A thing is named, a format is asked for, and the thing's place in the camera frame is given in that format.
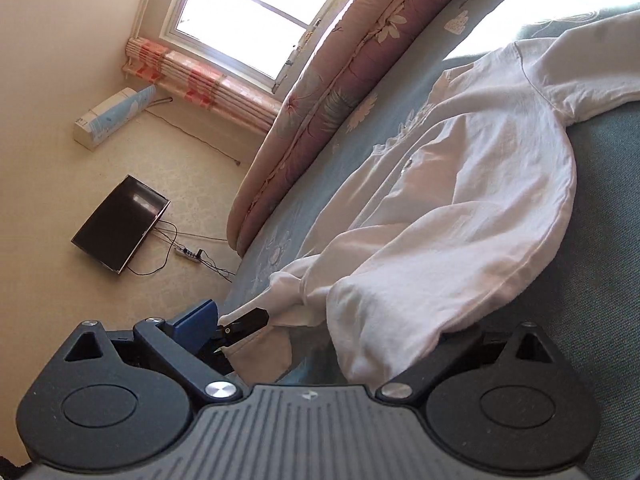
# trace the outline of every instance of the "window frame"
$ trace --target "window frame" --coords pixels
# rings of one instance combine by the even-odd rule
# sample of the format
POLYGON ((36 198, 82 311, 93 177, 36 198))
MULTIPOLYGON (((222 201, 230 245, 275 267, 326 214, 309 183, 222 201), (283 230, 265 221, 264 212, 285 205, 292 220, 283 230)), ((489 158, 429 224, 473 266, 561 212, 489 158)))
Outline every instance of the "window frame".
MULTIPOLYGON (((260 0, 253 0, 267 7, 272 12, 283 15, 287 18, 286 13, 273 6, 268 6, 260 0)), ((302 72, 306 62, 310 58, 313 50, 318 44, 320 38, 329 27, 330 23, 342 10, 349 0, 326 0, 319 9, 311 24, 306 25, 296 20, 294 23, 301 23, 307 26, 306 31, 302 34, 298 46, 292 50, 289 58, 280 69, 280 73, 276 78, 256 70, 255 68, 227 55, 209 45, 197 40, 193 36, 189 36, 177 30, 178 20, 182 14, 182 10, 187 0, 171 0, 171 4, 167 9, 164 23, 159 31, 159 39, 170 43, 188 51, 203 60, 206 60, 225 73, 239 77, 245 82, 254 86, 268 95, 275 97, 279 101, 283 101, 290 88, 302 72)))

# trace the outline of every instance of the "curtain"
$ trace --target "curtain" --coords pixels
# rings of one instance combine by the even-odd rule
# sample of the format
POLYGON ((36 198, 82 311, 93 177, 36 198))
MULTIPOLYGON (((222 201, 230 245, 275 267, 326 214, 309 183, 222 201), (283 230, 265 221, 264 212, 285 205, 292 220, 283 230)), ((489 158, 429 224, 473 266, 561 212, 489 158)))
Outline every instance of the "curtain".
POLYGON ((267 134, 281 103, 204 62, 145 38, 130 38, 124 72, 267 134))

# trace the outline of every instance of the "gray ribbed panel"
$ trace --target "gray ribbed panel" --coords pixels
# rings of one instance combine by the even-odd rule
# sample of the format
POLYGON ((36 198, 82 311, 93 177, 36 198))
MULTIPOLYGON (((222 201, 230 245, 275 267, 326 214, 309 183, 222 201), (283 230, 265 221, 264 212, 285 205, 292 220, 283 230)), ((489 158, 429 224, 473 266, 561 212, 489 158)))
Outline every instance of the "gray ribbed panel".
MULTIPOLYGON (((44 466, 24 477, 80 478, 44 466)), ((188 436, 154 462, 128 472, 87 476, 88 480, 496 478, 446 455, 424 433, 412 410, 379 404, 361 386, 315 390, 256 386, 243 402, 203 410, 188 436)), ((574 469, 545 480, 586 480, 586 476, 574 469)))

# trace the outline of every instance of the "shirt sleeve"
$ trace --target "shirt sleeve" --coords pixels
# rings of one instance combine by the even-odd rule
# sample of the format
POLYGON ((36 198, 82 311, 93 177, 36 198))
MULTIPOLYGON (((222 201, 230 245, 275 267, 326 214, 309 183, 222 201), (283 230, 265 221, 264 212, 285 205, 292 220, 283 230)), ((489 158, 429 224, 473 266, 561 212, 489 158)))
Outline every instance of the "shirt sleeve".
POLYGON ((516 42, 525 76, 566 124, 640 100, 640 10, 516 42))

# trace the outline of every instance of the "floor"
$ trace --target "floor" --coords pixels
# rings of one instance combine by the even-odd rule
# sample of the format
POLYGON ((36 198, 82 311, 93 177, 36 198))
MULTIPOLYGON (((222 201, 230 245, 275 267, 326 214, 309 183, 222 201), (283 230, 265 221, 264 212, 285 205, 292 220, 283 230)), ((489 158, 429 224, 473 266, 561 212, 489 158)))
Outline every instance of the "floor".
MULTIPOLYGON (((171 317, 200 299, 221 301, 229 288, 212 270, 176 254, 152 276, 117 276, 70 243, 78 228, 132 174, 171 199, 163 218, 180 231, 223 238, 246 171, 149 112, 95 152, 74 142, 68 126, 34 139, 37 146, 25 143, 28 152, 0 150, 0 455, 16 464, 28 459, 15 431, 18 402, 80 321, 127 329, 145 317, 171 317)), ((224 242, 178 240, 191 250, 204 248, 220 267, 239 264, 224 242)), ((153 270, 167 249, 151 236, 130 266, 153 270)))

